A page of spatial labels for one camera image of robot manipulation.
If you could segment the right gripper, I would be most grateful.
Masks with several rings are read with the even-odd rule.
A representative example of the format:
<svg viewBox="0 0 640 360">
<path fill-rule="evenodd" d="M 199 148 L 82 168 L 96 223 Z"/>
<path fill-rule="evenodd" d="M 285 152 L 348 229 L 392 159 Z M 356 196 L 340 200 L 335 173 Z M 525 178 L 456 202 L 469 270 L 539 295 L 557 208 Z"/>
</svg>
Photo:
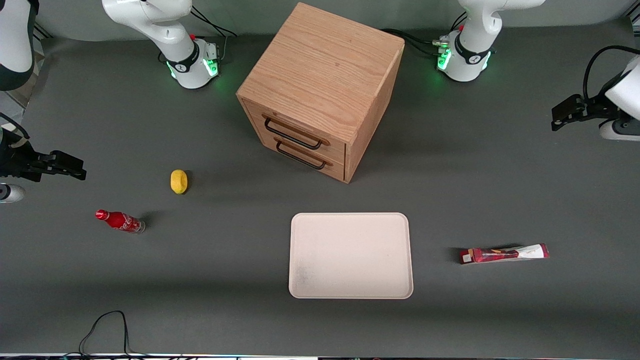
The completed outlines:
<svg viewBox="0 0 640 360">
<path fill-rule="evenodd" d="M 2 129 L 0 176 L 40 182 L 42 174 L 70 176 L 80 181 L 87 177 L 83 160 L 61 150 L 53 150 L 48 154 L 38 153 L 25 137 Z"/>
</svg>

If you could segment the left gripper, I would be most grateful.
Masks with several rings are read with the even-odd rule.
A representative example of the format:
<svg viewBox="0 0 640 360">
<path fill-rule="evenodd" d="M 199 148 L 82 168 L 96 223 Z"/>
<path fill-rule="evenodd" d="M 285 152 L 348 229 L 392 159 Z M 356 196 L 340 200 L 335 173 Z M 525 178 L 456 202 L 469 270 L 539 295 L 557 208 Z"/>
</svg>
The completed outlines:
<svg viewBox="0 0 640 360">
<path fill-rule="evenodd" d="M 563 126 L 603 120 L 598 128 L 620 118 L 614 112 L 614 105 L 634 119 L 640 119 L 640 57 L 636 55 L 627 64 L 614 84 L 604 95 L 585 98 L 582 95 L 570 95 L 551 110 L 551 130 L 557 132 Z"/>
</svg>

